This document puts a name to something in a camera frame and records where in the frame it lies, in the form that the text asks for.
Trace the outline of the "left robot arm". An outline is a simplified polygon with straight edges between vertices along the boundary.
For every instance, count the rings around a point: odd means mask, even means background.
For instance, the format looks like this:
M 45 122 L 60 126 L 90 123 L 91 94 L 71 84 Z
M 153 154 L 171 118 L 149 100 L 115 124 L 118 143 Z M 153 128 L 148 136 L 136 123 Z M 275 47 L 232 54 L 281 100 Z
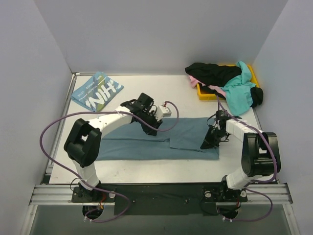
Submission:
M 164 115 L 169 114 L 167 107 L 160 105 L 152 110 L 154 100 L 142 93 L 138 99 L 125 101 L 111 114 L 94 119 L 75 121 L 65 142 L 64 150 L 73 161 L 77 173 L 82 178 L 83 196 L 90 202 L 99 199 L 101 190 L 97 187 L 100 180 L 95 169 L 101 139 L 117 128 L 134 121 L 143 120 L 142 129 L 147 135 L 156 136 L 156 129 L 162 124 Z

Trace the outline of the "grey-blue t-shirt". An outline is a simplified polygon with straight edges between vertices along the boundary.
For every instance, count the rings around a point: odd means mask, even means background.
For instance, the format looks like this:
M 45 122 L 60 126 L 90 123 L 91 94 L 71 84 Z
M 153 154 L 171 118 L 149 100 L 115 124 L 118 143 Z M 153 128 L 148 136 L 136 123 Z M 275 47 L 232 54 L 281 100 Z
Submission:
M 156 136 L 143 132 L 137 122 L 124 125 L 101 140 L 97 161 L 218 160 L 219 149 L 201 149 L 207 119 L 165 118 Z

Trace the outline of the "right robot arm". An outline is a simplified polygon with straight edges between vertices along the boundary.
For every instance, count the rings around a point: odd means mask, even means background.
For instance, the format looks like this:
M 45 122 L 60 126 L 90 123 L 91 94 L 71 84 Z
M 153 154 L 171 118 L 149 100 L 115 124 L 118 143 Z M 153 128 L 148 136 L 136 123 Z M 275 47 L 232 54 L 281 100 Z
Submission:
M 230 116 L 225 110 L 218 110 L 208 119 L 213 119 L 214 123 L 208 125 L 201 149 L 217 148 L 221 142 L 228 141 L 230 135 L 242 143 L 241 166 L 225 177 L 226 184 L 218 189 L 221 199 L 230 200 L 236 190 L 250 183 L 268 183 L 276 179 L 281 160 L 274 132 L 263 132 L 240 117 Z

